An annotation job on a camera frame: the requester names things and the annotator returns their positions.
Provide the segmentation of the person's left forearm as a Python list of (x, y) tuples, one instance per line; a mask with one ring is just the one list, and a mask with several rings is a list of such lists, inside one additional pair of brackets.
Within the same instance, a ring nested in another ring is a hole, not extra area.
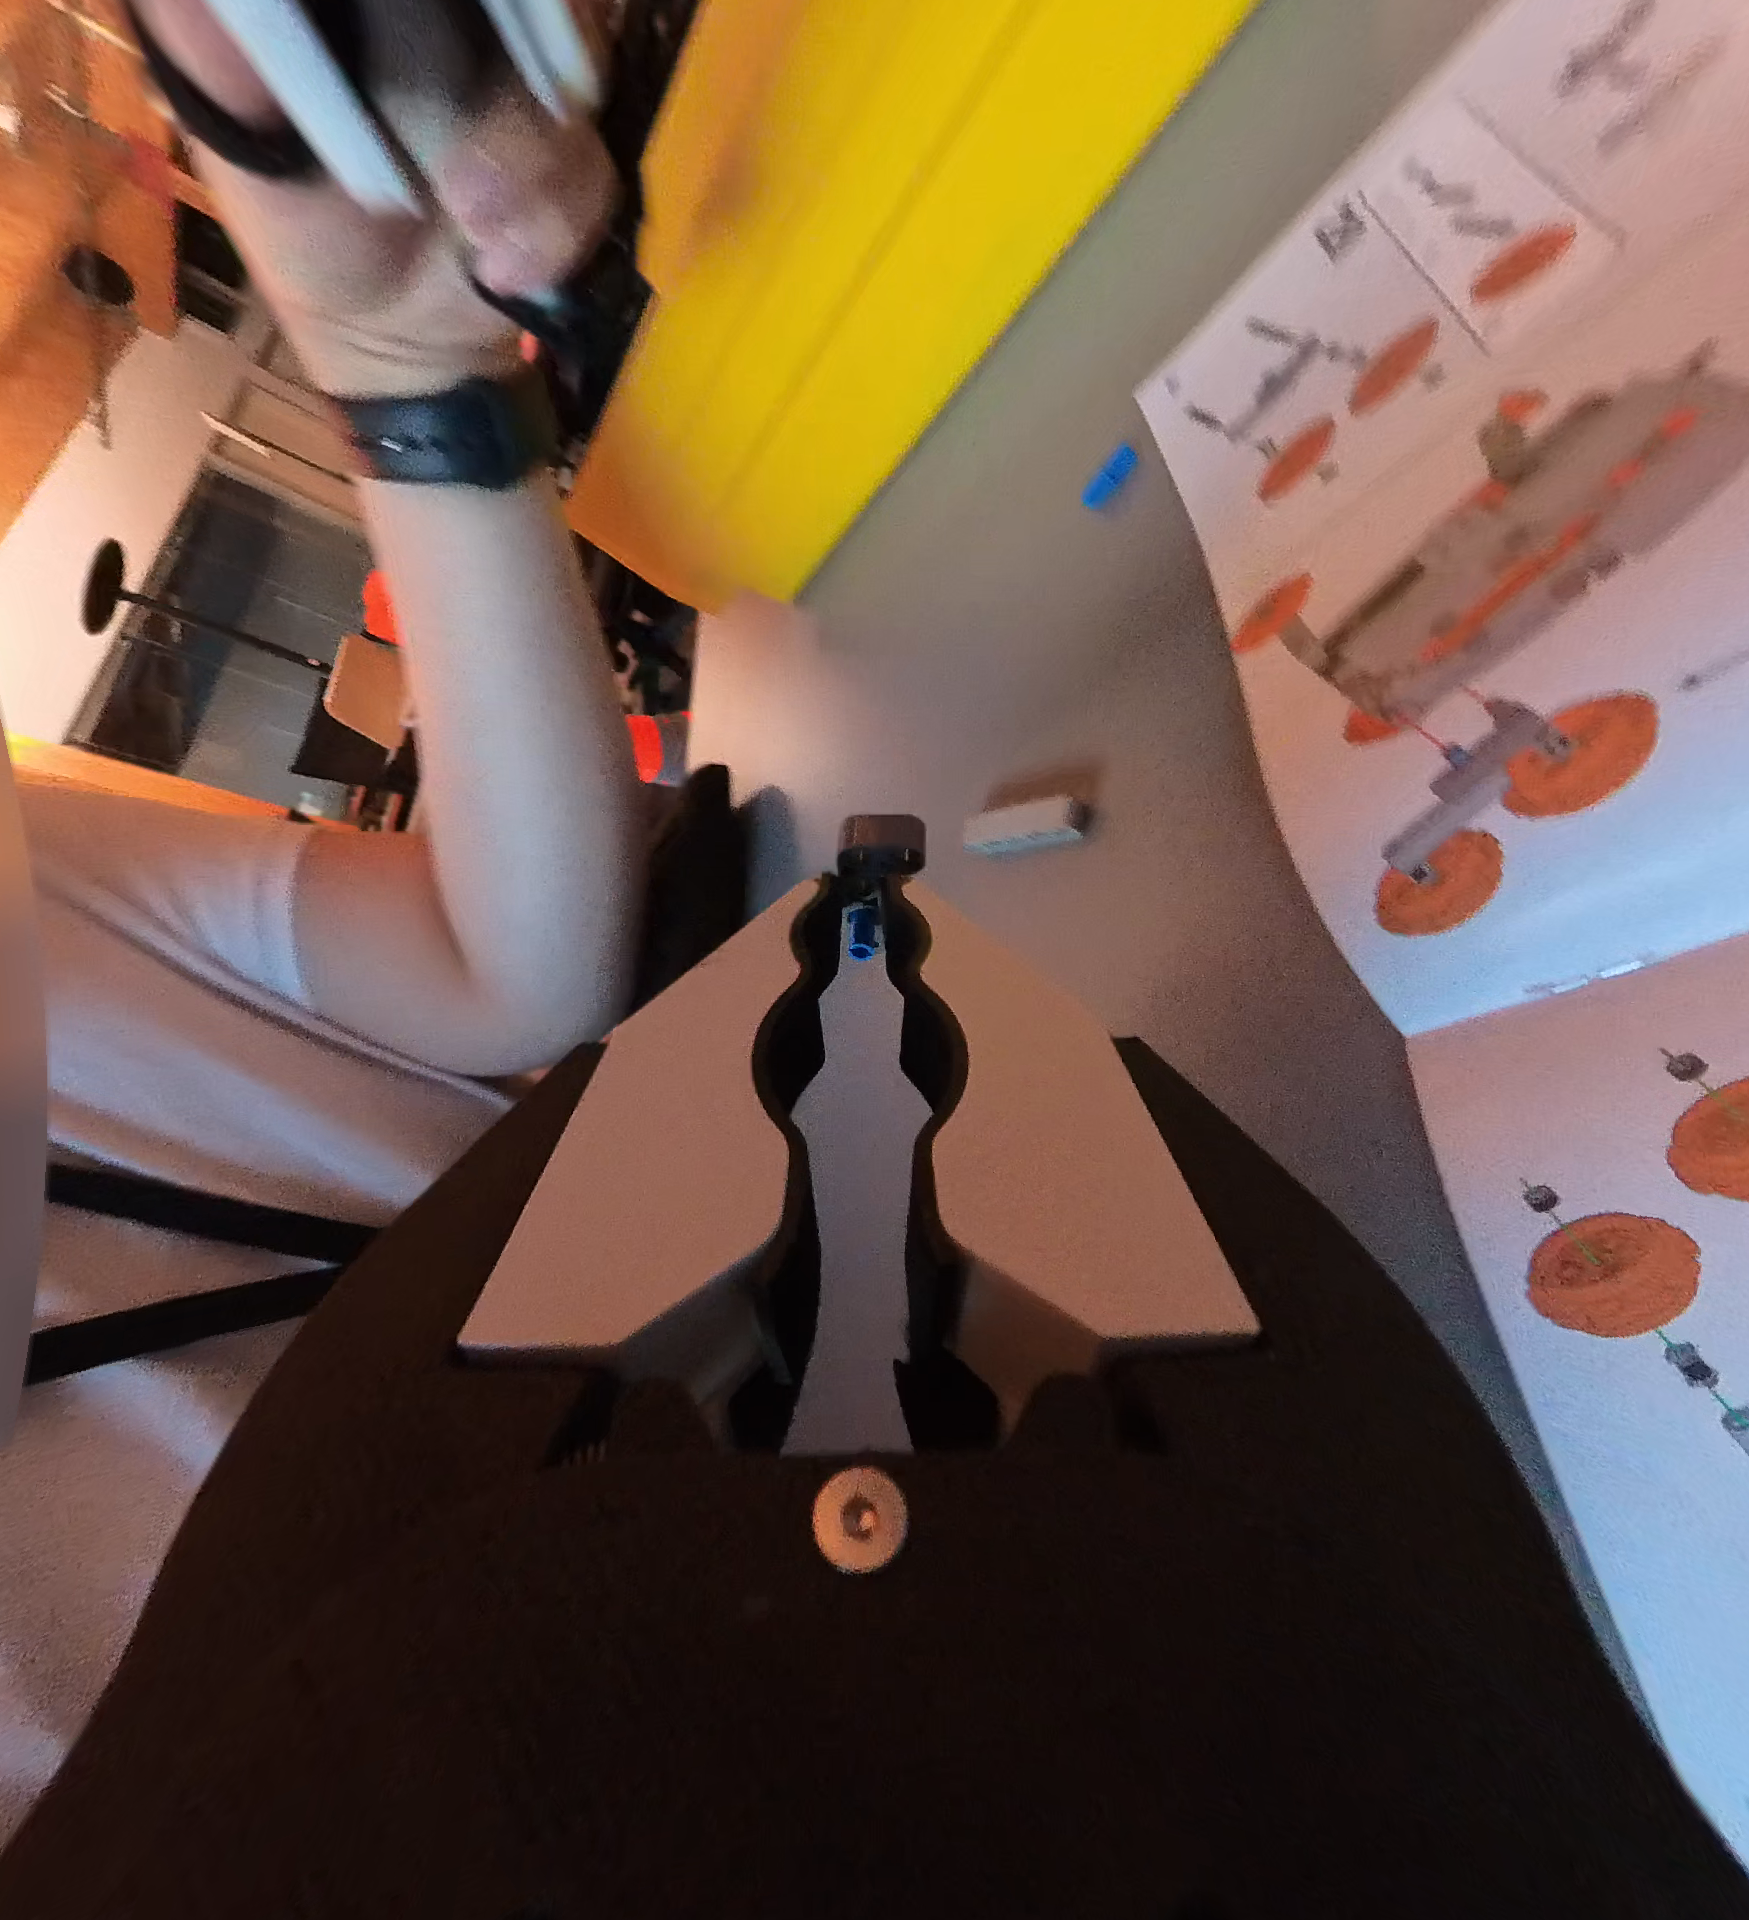
[(424, 1067), (512, 1077), (615, 1028), (643, 822), (558, 486), (356, 484), (404, 633), (420, 829), (320, 832), (294, 871), (308, 1009)]

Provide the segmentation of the white t-shirt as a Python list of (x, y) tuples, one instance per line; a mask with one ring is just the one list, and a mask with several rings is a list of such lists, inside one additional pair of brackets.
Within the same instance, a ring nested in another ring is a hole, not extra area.
[[(507, 1111), (305, 1009), (289, 906), (313, 829), (52, 780), (19, 799), (63, 1162), (381, 1226)], [(0, 1850), (283, 1344), (245, 1331), (22, 1394), (0, 1448)]]

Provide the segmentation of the white instruction booklet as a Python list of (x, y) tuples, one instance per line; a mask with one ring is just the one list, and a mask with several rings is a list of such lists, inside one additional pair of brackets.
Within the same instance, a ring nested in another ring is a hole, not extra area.
[(1749, 1872), (1749, 2), (1496, 2), (1138, 388), (1281, 834)]

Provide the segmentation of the black wrist watch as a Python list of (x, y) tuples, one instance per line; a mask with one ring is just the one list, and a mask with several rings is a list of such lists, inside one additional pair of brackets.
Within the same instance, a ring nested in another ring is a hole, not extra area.
[(531, 365), (420, 394), (331, 398), (361, 476), (507, 492), (560, 463), (562, 432)]

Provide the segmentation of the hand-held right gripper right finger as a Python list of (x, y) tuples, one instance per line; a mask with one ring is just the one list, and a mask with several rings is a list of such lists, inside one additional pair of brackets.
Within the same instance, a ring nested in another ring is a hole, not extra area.
[(1244, 1348), (1261, 1322), (1101, 1021), (920, 880), (886, 880), (909, 1159), (897, 1394), (983, 1452), (1058, 1375)]

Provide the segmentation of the grey desk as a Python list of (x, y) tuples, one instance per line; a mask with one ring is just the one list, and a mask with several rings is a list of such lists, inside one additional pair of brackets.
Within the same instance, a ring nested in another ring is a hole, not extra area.
[[(1368, 1246), (1506, 1437), (1644, 1708), (1461, 1250), (1406, 1043), (1269, 814), (1205, 560), (1132, 400), (1480, 13), (1261, 2), (799, 603), (700, 626), (696, 752), (746, 802), (750, 909), (826, 868), (845, 814), (920, 814), (928, 889), (1151, 1043)], [(1132, 482), (1082, 508), (1123, 440)], [(1054, 792), (1093, 807), (1079, 844), (962, 849), (983, 807)]]

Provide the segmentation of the dark grey short beam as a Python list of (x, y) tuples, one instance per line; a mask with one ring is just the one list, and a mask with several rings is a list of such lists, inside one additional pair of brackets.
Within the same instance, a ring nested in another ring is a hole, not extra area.
[(926, 822), (918, 814), (849, 814), (838, 829), (836, 876), (841, 899), (861, 902), (891, 880), (926, 868)]

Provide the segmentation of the yellow plastic bin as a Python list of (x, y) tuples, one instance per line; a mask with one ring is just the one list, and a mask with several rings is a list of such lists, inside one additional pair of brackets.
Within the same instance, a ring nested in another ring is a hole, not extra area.
[(573, 532), (699, 611), (799, 596), (1251, 8), (699, 2)]

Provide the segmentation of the person's left hand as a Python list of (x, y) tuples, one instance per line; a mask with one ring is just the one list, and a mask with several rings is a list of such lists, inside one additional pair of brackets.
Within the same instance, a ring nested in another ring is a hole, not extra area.
[(620, 201), (573, 98), (513, 68), (465, 71), (438, 2), (346, 2), (367, 99), (408, 159), (413, 212), (361, 205), (324, 168), (262, 179), (189, 134), (189, 159), (312, 385), (331, 398), (504, 379), (519, 328), (481, 291), (545, 297), (597, 250)]

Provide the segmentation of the black office chair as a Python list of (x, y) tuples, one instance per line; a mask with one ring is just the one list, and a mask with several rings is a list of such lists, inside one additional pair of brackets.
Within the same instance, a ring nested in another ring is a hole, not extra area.
[(646, 893), (631, 1009), (679, 983), (746, 921), (750, 822), (712, 761), (665, 788), (646, 840)]

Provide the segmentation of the light grey long beam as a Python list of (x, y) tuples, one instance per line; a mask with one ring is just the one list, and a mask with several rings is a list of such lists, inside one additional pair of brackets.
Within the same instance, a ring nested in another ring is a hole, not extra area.
[(1008, 859), (1079, 844), (1093, 829), (1093, 807), (1077, 797), (1054, 792), (1016, 803), (994, 803), (962, 825), (962, 849)]

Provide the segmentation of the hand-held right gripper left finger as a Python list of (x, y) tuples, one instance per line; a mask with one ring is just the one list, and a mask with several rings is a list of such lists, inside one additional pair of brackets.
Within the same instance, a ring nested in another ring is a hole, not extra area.
[(806, 1146), (836, 880), (782, 893), (604, 1046), (457, 1335), (465, 1363), (675, 1380), (786, 1446), (817, 1319)]

